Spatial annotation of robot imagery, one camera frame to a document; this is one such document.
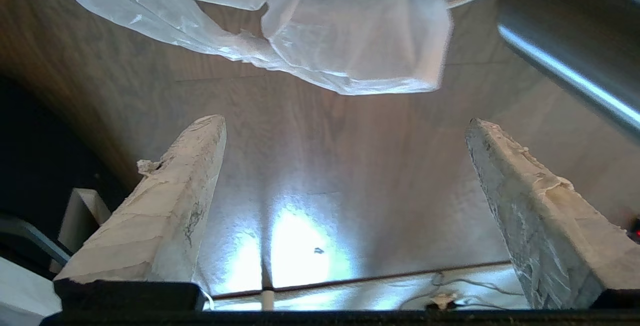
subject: white object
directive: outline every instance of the white object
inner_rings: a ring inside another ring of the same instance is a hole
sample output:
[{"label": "white object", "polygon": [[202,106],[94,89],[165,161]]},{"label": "white object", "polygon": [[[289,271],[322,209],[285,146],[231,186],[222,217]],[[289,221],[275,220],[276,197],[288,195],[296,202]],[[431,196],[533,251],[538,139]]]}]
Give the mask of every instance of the white object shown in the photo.
[{"label": "white object", "polygon": [[190,282],[227,142],[222,116],[187,127],[55,280]]},{"label": "white object", "polygon": [[267,4],[266,39],[221,29],[194,0],[76,1],[151,38],[344,95],[438,89],[451,33],[447,0],[201,0],[247,10]]},{"label": "white object", "polygon": [[[71,253],[75,253],[96,230],[112,215],[94,189],[74,188],[66,205],[57,240]],[[59,273],[62,266],[51,260],[49,271]]]},{"label": "white object", "polygon": [[50,280],[0,257],[0,324],[37,326],[61,310]]},{"label": "white object", "polygon": [[206,304],[204,305],[205,308],[203,308],[202,310],[210,310],[210,311],[215,310],[215,306],[213,304],[213,298],[211,298],[211,296],[202,288],[200,289],[200,291],[206,297]]},{"label": "white object", "polygon": [[458,298],[457,294],[455,293],[441,293],[441,294],[437,294],[434,297],[431,297],[431,300],[438,305],[438,309],[439,310],[446,310],[447,306],[450,302],[455,301]]},{"label": "white object", "polygon": [[532,308],[586,309],[640,288],[640,246],[571,182],[494,123],[471,120],[466,144]]},{"label": "white object", "polygon": [[266,289],[262,292],[262,310],[273,311],[275,303],[275,292],[270,289]]}]

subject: metal pipe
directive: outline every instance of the metal pipe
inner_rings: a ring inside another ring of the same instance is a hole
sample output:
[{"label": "metal pipe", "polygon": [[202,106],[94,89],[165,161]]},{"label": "metal pipe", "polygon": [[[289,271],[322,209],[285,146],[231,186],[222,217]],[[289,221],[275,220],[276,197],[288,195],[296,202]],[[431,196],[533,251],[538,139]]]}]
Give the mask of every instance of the metal pipe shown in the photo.
[{"label": "metal pipe", "polygon": [[71,251],[59,241],[48,238],[36,226],[18,217],[0,214],[0,233],[23,237],[45,251],[60,266],[71,259]]},{"label": "metal pipe", "polygon": [[640,140],[640,0],[500,0],[510,47]]}]

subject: bright light spot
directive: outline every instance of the bright light spot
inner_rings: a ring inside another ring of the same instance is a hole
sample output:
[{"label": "bright light spot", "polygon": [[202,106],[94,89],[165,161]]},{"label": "bright light spot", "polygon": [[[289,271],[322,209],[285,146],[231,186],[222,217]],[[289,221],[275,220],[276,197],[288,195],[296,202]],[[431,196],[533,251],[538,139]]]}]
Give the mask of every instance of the bright light spot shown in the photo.
[{"label": "bright light spot", "polygon": [[306,296],[288,299],[287,301],[276,302],[276,310],[333,310],[337,306],[336,300],[340,300],[339,296],[342,291],[332,292],[325,291]]},{"label": "bright light spot", "polygon": [[225,287],[232,290],[255,290],[262,283],[258,239],[248,233],[235,236],[235,252],[226,265],[229,275]]},{"label": "bright light spot", "polygon": [[302,212],[286,207],[276,217],[271,241],[275,287],[324,282],[332,260],[328,235]]},{"label": "bright light spot", "polygon": [[232,305],[215,306],[216,311],[257,311],[262,309],[260,302],[234,303]]}]

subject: white plastic bag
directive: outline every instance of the white plastic bag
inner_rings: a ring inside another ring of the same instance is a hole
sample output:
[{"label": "white plastic bag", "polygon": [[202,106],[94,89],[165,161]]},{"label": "white plastic bag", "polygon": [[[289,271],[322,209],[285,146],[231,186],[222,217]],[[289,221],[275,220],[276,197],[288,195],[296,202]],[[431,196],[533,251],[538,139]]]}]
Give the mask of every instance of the white plastic bag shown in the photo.
[{"label": "white plastic bag", "polygon": [[256,10],[265,39],[232,34],[194,0],[76,0],[142,34],[291,73],[343,95],[439,87],[451,31],[446,0],[201,0]]}]

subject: wooden floor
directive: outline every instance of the wooden floor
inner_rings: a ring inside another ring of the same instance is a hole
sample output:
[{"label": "wooden floor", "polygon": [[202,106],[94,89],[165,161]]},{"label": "wooden floor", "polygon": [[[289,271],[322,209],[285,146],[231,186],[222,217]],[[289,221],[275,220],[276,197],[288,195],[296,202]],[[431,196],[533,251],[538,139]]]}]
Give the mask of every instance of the wooden floor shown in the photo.
[{"label": "wooden floor", "polygon": [[[259,30],[260,12],[205,10]],[[212,294],[508,259],[464,142],[499,123],[622,225],[640,148],[512,54],[496,0],[455,9],[442,89],[340,96],[287,74],[154,41],[74,0],[0,0],[0,73],[29,87],[130,186],[190,122],[228,143],[197,280]]]}]

